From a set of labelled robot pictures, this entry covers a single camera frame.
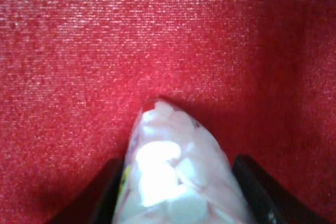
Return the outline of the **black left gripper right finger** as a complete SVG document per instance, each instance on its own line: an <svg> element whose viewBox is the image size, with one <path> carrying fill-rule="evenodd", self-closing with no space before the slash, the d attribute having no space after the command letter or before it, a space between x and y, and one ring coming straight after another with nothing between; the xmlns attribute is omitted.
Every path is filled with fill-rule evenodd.
<svg viewBox="0 0 336 224"><path fill-rule="evenodd" d="M248 155L237 155L233 173L258 223L330 223L300 202Z"/></svg>

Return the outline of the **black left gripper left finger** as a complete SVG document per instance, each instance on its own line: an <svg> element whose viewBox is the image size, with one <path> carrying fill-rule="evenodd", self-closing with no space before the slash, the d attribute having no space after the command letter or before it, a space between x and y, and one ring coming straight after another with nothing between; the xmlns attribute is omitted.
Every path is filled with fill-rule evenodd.
<svg viewBox="0 0 336 224"><path fill-rule="evenodd" d="M124 160L111 158L84 190L47 223L111 223Z"/></svg>

